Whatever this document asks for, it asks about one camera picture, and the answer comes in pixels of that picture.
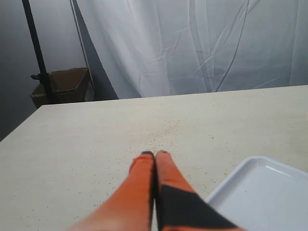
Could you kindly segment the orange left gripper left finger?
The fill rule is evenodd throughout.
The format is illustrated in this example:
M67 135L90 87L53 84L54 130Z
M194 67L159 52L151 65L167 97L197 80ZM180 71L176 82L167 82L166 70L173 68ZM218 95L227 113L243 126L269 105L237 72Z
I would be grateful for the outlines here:
M149 231L154 205L154 154L134 158L127 178L89 216L70 231Z

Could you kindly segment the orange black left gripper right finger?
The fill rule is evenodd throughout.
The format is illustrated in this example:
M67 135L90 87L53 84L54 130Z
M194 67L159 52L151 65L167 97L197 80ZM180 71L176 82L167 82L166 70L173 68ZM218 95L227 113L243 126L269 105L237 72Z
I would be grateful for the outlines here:
M171 154L155 157L160 231L242 231L208 205L191 187L175 165Z

